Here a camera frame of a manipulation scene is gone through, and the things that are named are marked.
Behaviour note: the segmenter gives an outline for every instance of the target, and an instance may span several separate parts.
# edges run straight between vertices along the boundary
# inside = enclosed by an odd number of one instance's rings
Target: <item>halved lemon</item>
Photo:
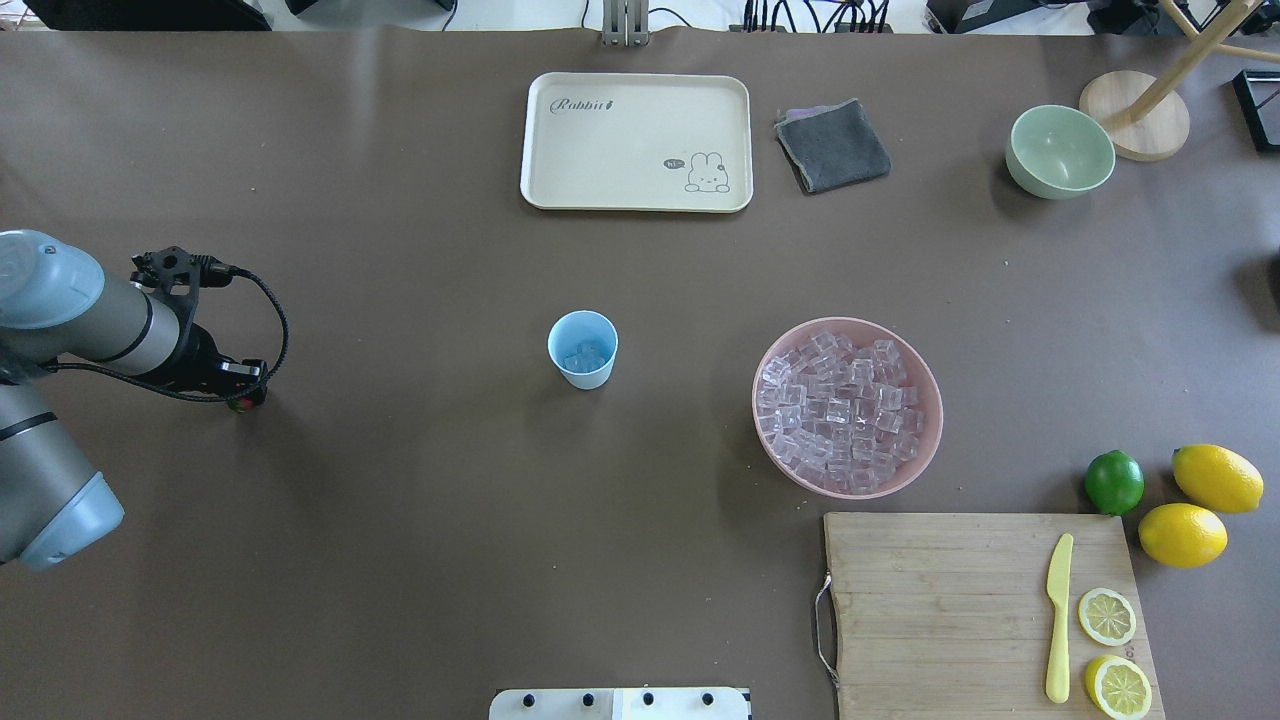
[[[1084,689],[1112,720],[1138,720],[1151,710],[1151,683],[1140,667],[1117,655],[1102,655],[1084,669]]]
[[[1080,626],[1097,642],[1116,647],[1133,639],[1138,619],[1123,594],[1107,588],[1093,588],[1080,598]]]

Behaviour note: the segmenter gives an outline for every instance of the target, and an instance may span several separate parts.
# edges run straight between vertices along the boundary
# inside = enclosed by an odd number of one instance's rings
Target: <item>yellow knife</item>
[[[1048,646],[1048,671],[1044,674],[1044,694],[1053,702],[1066,702],[1071,680],[1066,655],[1066,596],[1071,587],[1071,546],[1075,538],[1062,533],[1048,561],[1048,582],[1044,591],[1053,602],[1053,638]]]

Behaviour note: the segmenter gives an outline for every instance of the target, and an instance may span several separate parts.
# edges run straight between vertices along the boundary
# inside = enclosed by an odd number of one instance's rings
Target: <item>bowl of ice cubes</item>
[[[856,318],[820,318],[780,337],[755,370],[751,409],[769,459],[828,497],[902,489],[942,439],[942,395],[924,359]]]

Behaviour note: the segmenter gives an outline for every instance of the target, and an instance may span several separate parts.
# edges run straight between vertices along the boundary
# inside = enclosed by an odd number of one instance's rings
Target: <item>wooden cutting board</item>
[[[836,607],[842,720],[1105,719],[1084,691],[1100,655],[1133,660],[1151,680],[1151,720],[1164,720],[1129,546],[1102,515],[831,512],[827,562]],[[1075,537],[1068,638],[1071,694],[1044,697],[1053,606],[1048,560]],[[1124,594],[1138,632],[1098,644],[1076,619],[1097,587]]]

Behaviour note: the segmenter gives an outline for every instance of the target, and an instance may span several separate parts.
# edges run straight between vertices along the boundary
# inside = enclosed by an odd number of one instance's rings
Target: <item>green bowl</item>
[[[1074,108],[1039,105],[1014,122],[1005,165],[1027,192],[1066,200],[1106,182],[1116,151],[1093,118]]]

